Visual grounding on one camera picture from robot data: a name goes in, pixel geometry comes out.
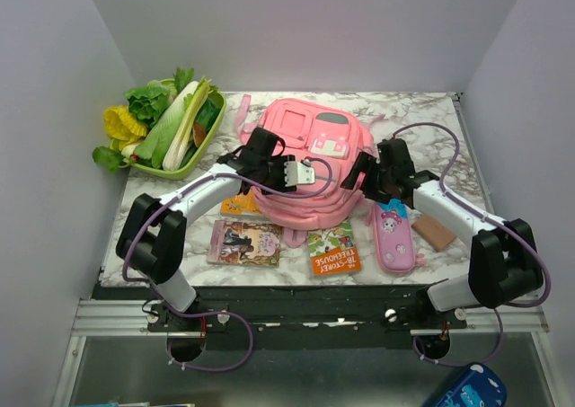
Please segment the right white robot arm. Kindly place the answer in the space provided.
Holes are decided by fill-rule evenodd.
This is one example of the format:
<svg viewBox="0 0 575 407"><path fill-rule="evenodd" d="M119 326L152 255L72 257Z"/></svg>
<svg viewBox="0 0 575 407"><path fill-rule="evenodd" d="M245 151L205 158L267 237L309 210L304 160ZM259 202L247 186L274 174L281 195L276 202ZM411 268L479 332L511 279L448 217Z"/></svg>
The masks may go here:
<svg viewBox="0 0 575 407"><path fill-rule="evenodd" d="M419 325L434 327L447 311L457 308L515 306L521 296L550 289L548 270L527 222L483 212L449 190L436 174L417 171L400 138L380 142L377 150L377 155L358 154L341 187L357 188L374 202L398 199L436 219L470 249L467 274L420 292L420 300L412 308Z"/></svg>

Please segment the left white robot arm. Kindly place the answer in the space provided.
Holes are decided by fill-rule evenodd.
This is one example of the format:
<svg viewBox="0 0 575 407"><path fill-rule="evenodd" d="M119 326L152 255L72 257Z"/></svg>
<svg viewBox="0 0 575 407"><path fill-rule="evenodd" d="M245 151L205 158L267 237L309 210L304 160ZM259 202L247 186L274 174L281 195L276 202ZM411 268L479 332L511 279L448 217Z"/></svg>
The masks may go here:
<svg viewBox="0 0 575 407"><path fill-rule="evenodd" d="M285 164L295 160L284 153L283 138L256 128L245 145L221 155L197 180L161 198L138 196L128 213L116 245L116 255L124 262L123 274L131 268L140 273L170 305L168 319L187 331L199 319L193 304L195 289L181 271L188 227L215 205L251 186L280 192L294 191L288 186Z"/></svg>

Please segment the brown leather wallet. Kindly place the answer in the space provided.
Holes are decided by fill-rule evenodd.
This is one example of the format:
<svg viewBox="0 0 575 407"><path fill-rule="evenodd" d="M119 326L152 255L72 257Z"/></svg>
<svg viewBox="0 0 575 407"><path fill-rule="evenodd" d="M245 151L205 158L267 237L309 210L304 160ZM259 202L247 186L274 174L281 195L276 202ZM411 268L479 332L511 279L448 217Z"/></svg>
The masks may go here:
<svg viewBox="0 0 575 407"><path fill-rule="evenodd" d="M413 230L418 233L436 252L445 250L456 236L435 218L423 214L413 224Z"/></svg>

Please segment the pink school backpack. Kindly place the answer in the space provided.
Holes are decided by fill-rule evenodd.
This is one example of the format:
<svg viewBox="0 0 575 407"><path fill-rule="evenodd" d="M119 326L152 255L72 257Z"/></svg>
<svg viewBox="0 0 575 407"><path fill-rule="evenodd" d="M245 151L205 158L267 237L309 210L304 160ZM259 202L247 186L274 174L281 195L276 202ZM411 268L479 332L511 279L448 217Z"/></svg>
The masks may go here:
<svg viewBox="0 0 575 407"><path fill-rule="evenodd" d="M245 144L257 127L264 128L284 140L277 149L295 157L280 175L296 186L295 198L252 189L260 212L284 228L284 241L294 248L309 231L335 227L350 215L362 193L357 185L346 190L341 183L360 152L376 153L374 138L346 111L293 98L277 99L259 121L248 123L250 104L246 94L235 120L240 141Z"/></svg>

